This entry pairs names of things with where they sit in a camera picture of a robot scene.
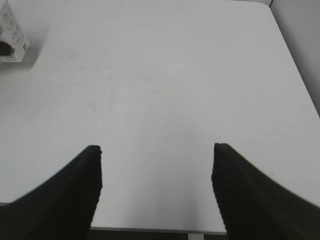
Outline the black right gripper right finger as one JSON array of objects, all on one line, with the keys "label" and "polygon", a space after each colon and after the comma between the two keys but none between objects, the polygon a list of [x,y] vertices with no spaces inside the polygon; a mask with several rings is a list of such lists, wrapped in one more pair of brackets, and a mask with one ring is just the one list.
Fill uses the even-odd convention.
[{"label": "black right gripper right finger", "polygon": [[320,208],[281,186],[227,143],[215,143],[214,196],[230,240],[318,240]]}]

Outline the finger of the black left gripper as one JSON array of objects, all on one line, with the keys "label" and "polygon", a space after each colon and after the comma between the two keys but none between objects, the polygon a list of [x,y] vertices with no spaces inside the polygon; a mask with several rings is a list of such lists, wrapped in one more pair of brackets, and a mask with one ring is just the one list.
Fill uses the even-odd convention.
[{"label": "finger of the black left gripper", "polygon": [[15,53],[15,50],[13,49],[13,47],[4,41],[0,41],[0,56],[11,56]]}]

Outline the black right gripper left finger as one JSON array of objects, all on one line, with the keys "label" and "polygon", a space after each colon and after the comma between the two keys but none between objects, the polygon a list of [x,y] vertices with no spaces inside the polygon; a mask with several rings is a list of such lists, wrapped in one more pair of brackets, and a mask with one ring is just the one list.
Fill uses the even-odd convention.
[{"label": "black right gripper left finger", "polygon": [[99,202],[102,151],[89,145],[64,168],[0,208],[2,240],[85,240]]}]

